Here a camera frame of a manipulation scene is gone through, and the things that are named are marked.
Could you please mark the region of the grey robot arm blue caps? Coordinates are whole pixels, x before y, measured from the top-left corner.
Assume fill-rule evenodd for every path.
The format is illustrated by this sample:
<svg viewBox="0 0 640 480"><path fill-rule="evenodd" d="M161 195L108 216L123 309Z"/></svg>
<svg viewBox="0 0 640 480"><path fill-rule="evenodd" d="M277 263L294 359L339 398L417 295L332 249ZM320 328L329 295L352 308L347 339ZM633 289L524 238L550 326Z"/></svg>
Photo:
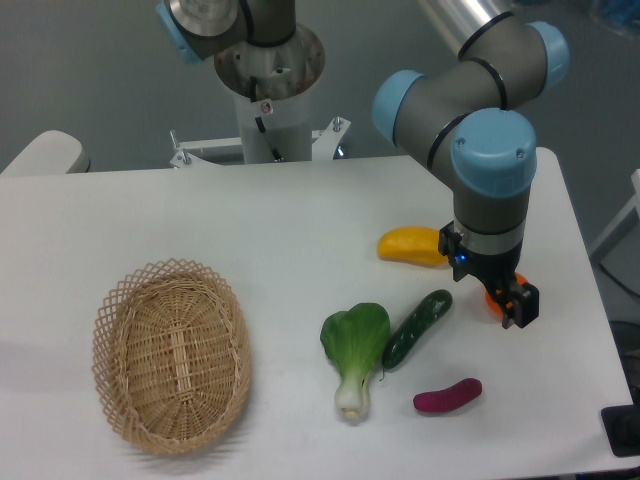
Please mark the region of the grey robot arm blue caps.
<svg viewBox="0 0 640 480"><path fill-rule="evenodd" d="M555 27L525 24L501 1L425 1L422 9L457 64L434 79L391 75L372 119L451 190L454 217L438 249L454 278L477 278L504 325L525 327L539 314L538 289L516 278L537 142L517 109L564 78L568 45ZM186 62L214 60L236 98L246 162L311 158L306 97L325 54L293 2L162 1L156 12Z"/></svg>

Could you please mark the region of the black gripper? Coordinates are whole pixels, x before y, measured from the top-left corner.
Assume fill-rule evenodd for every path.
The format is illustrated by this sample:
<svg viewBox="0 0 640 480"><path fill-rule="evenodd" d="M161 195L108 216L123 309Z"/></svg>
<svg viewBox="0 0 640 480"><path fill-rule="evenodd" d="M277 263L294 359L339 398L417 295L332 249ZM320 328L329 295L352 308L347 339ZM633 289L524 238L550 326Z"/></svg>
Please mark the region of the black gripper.
<svg viewBox="0 0 640 480"><path fill-rule="evenodd" d="M521 248L522 241L515 243L507 234L482 235L454 222L439 231L438 250L447 258L453 280L479 280L500 306L504 329L525 328L539 316L539 290L516 280Z"/></svg>

